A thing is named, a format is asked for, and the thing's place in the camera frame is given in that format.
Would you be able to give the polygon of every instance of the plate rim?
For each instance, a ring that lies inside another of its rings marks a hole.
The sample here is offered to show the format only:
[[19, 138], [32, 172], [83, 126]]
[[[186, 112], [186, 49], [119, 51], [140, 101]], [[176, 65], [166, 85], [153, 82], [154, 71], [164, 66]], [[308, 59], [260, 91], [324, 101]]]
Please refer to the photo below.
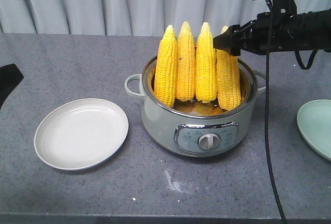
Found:
[[[114, 106], [116, 106], [119, 111], [122, 112], [123, 114], [123, 117], [125, 118], [125, 125], [126, 125], [126, 129], [125, 129], [125, 135], [124, 135], [124, 138], [123, 138], [123, 141], [121, 141], [121, 144], [119, 145], [119, 147], [114, 150], [112, 153], [109, 154], [109, 156], [107, 156], [105, 159], [102, 159], [96, 163], [93, 163], [93, 164], [90, 164], [90, 165], [87, 165], [87, 166], [83, 166], [83, 167], [75, 167], [75, 168], [66, 168], [66, 167], [59, 167], [59, 166], [55, 166], [51, 163], [49, 163], [48, 161], [46, 161], [38, 152], [38, 149], [37, 149], [37, 146], [36, 146], [36, 137], [37, 137], [37, 133], [40, 129], [40, 127], [42, 126], [42, 124], [56, 111], [58, 111], [59, 109], [69, 105], [69, 104], [73, 104], [75, 102], [78, 102], [78, 101], [90, 101], [90, 100], [98, 100], [98, 101], [104, 101], [104, 102], [107, 102], [107, 103], [110, 103]], [[101, 98], [82, 98], [82, 99], [77, 99], [77, 100], [74, 100], [74, 101], [70, 101], [70, 102], [67, 102], [57, 108], [55, 108], [54, 110], [52, 110], [49, 114], [47, 114], [43, 119], [42, 121], [39, 123], [37, 129], [36, 129], [36, 132], [35, 132], [35, 135], [34, 135], [34, 148], [35, 148], [35, 152], [37, 154], [37, 156], [41, 159], [41, 161], [43, 161], [45, 164], [53, 167], [53, 168], [56, 168], [56, 169], [59, 169], [59, 170], [66, 170], [66, 171], [79, 171], [79, 170], [85, 170], [85, 169], [89, 169], [91, 167], [94, 167], [94, 166], [97, 166], [99, 164], [101, 164], [102, 162], [106, 161], [107, 159], [109, 159], [114, 153], [116, 153], [118, 151], [118, 149], [122, 146], [122, 144], [124, 143], [125, 139], [126, 139], [126, 136], [128, 134], [128, 130], [129, 130], [129, 121], [128, 121], [128, 116], [126, 115], [126, 113], [124, 112], [124, 110], [117, 104], [113, 103], [112, 101], [109, 101], [109, 100], [105, 100], [105, 99], [101, 99]]]
[[311, 142], [307, 137], [306, 135], [304, 134], [303, 130], [302, 130], [302, 127], [300, 126], [300, 121], [299, 121], [299, 114], [303, 111], [304, 108], [307, 107], [307, 105], [309, 104], [312, 104], [312, 103], [315, 103], [315, 102], [329, 102], [331, 104], [331, 100], [330, 99], [317, 99], [317, 100], [312, 100], [312, 101], [309, 101], [305, 104], [303, 104], [298, 112], [297, 112], [297, 115], [296, 115], [296, 122], [297, 122], [297, 126], [298, 126], [298, 129], [299, 129], [299, 132], [301, 134], [301, 136], [303, 137], [303, 139], [306, 141], [306, 143], [316, 152], [318, 153], [320, 156], [322, 156], [323, 158], [331, 161], [331, 156], [328, 156], [326, 155], [322, 150], [320, 150], [319, 148], [317, 148], [313, 142]]

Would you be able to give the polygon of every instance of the control knob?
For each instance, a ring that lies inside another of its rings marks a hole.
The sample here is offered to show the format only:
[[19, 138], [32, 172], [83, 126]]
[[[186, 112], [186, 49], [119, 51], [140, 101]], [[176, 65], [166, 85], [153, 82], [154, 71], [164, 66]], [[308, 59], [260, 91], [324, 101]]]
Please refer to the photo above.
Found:
[[198, 145], [201, 149], [211, 150], [216, 148], [220, 143], [220, 138], [215, 133], [206, 133], [198, 139]]

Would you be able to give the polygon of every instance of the light green plate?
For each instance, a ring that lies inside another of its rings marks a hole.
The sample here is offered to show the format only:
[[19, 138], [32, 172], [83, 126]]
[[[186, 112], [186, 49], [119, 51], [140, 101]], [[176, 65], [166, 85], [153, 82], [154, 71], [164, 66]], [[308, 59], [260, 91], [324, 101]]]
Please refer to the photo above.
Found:
[[296, 120], [308, 145], [331, 161], [331, 100], [315, 100], [302, 105]]

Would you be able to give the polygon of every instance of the white stain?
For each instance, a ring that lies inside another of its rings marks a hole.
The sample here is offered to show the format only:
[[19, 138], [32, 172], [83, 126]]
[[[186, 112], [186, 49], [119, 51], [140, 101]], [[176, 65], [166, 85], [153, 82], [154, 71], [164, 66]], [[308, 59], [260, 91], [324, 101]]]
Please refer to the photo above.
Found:
[[189, 193], [187, 190], [183, 189], [183, 186], [180, 182], [172, 180], [169, 171], [173, 172], [172, 170], [169, 169], [164, 170], [165, 176], [167, 177], [167, 181], [168, 181], [168, 189], [181, 193]]

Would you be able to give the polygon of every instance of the black cable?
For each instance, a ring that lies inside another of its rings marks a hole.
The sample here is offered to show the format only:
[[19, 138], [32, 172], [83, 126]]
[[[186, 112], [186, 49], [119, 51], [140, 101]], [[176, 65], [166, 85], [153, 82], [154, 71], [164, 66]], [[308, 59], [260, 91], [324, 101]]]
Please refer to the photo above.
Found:
[[312, 63], [314, 62], [314, 58], [315, 58], [316, 53], [317, 53], [317, 50], [313, 50], [311, 52], [311, 54], [309, 56], [309, 59], [308, 59], [308, 63], [305, 66], [304, 63], [301, 60], [300, 52], [299, 51], [294, 52], [296, 61], [298, 62], [299, 66], [302, 70], [309, 70], [310, 69], [310, 67], [312, 66]]
[[283, 224], [287, 224], [285, 214], [283, 208], [281, 206], [281, 202], [278, 196], [277, 187], [275, 183], [275, 177], [273, 173], [273, 167], [271, 164], [271, 157], [270, 157], [270, 149], [269, 149], [269, 138], [268, 138], [268, 117], [269, 117], [269, 55], [270, 55], [270, 44], [271, 44], [271, 37], [272, 37], [272, 29], [273, 29], [273, 17], [274, 12], [270, 10], [270, 24], [269, 24], [269, 32], [268, 32], [268, 43], [267, 43], [267, 51], [266, 51], [266, 68], [265, 68], [265, 112], [264, 112], [264, 142], [265, 142], [265, 151], [267, 157], [267, 164], [269, 170], [269, 176], [271, 181], [271, 186], [273, 188], [276, 204], [278, 207], [278, 211], [281, 217]]

